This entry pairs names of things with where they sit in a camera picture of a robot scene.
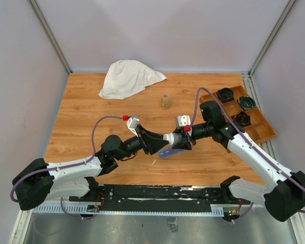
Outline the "blue weekly pill organizer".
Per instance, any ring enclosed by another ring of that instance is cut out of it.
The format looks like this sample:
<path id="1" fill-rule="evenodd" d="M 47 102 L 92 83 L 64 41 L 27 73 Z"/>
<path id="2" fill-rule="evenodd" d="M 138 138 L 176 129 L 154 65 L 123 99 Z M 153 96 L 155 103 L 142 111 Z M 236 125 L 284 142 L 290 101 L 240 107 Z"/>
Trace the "blue weekly pill organizer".
<path id="1" fill-rule="evenodd" d="M 168 158 L 172 155 L 178 154 L 180 152 L 183 152 L 183 149 L 172 149 L 172 148 L 166 148 L 166 149 L 162 149 L 158 152 L 159 158 L 160 159 L 165 159 Z"/>

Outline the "white cap pill bottle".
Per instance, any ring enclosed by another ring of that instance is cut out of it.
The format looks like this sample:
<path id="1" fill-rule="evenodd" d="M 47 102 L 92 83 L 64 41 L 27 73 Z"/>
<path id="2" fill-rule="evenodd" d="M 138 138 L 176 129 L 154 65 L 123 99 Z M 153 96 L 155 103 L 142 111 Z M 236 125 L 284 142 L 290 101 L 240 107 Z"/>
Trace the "white cap pill bottle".
<path id="1" fill-rule="evenodd" d="M 182 133 L 169 133 L 163 135 L 163 140 L 167 141 L 170 146 L 176 146 L 182 142 Z"/>

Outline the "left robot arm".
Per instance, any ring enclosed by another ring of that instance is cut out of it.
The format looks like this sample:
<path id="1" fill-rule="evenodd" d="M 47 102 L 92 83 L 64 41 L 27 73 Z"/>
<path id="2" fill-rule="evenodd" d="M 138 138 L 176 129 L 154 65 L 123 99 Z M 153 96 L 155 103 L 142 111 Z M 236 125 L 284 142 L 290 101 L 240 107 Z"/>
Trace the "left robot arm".
<path id="1" fill-rule="evenodd" d="M 118 161 L 130 159 L 140 150 L 153 155 L 173 143 L 174 135 L 153 133 L 138 125 L 134 137 L 122 141 L 117 135 L 110 135 L 101 149 L 87 158 L 64 163 L 47 163 L 37 158 L 12 180 L 11 200 L 21 210 L 57 198 L 84 197 L 93 201 L 99 189 L 89 183 L 90 179 L 110 173 L 118 167 Z"/>

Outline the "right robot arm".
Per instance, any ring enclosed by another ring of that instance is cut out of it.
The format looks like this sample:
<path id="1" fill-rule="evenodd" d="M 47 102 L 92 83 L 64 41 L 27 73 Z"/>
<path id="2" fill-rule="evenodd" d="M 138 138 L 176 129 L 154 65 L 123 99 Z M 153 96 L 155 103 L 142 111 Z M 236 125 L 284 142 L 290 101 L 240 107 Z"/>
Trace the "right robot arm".
<path id="1" fill-rule="evenodd" d="M 245 199 L 264 206 L 278 221 L 284 222 L 305 207 L 305 174 L 281 165 L 242 128 L 226 121 L 223 109 L 215 101 L 200 105 L 204 122 L 190 125 L 190 118 L 177 118 L 177 128 L 163 138 L 173 148 L 191 150 L 196 140 L 211 137 L 224 148 L 243 159 L 265 182 L 265 185 L 232 176 L 221 183 L 220 197 L 225 203 Z"/>

